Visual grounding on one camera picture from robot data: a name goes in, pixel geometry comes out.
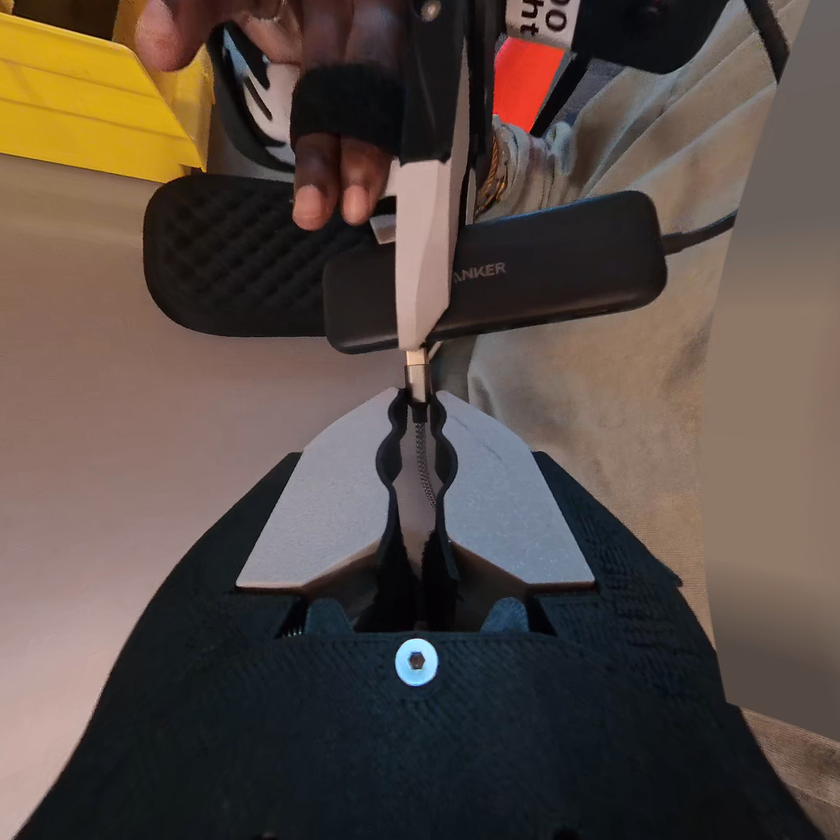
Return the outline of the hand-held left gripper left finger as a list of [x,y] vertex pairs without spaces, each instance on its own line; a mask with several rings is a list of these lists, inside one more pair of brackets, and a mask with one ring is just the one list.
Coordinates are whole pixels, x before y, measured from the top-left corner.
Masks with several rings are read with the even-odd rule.
[[240,571],[244,592],[329,598],[362,624],[411,624],[417,580],[395,478],[407,398],[388,387],[302,451]]

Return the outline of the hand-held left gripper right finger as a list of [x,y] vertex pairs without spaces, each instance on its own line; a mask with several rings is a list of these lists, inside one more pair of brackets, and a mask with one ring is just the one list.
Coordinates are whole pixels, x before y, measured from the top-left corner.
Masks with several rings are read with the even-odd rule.
[[429,407],[441,487],[422,561],[428,625],[480,625],[501,599],[589,592],[595,576],[535,454],[449,392]]

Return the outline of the slim black usb hub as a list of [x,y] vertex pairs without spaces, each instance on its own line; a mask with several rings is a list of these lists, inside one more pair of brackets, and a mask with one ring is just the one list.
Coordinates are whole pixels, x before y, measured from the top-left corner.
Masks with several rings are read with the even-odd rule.
[[[667,281],[649,196],[620,192],[464,228],[448,309],[428,341],[454,340],[647,306]],[[324,328],[345,354],[397,346],[395,245],[331,259]]]

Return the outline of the person's right hand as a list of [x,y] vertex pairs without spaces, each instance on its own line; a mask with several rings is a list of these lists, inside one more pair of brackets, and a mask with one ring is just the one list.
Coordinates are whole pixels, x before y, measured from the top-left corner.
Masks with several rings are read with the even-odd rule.
[[[306,74],[322,67],[370,67],[398,81],[406,2],[149,1],[134,30],[147,68],[186,67],[215,27],[239,26],[271,62]],[[366,223],[382,198],[392,157],[371,143],[333,133],[297,141],[293,220],[307,231],[339,209],[350,225]]]

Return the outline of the black quilted pad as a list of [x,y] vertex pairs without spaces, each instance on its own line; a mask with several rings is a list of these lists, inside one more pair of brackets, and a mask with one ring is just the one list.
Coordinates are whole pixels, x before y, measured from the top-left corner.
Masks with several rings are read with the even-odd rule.
[[292,219],[292,184],[188,175],[143,216],[143,273],[163,314],[225,338],[324,338],[396,346],[394,247],[339,213],[319,230]]

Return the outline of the yellow plastic bin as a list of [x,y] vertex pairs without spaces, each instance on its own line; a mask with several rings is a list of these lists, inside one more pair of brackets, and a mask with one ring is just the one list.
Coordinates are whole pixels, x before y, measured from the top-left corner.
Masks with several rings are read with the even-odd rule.
[[148,71],[145,2],[1,2],[1,152],[166,183],[205,172],[214,71]]

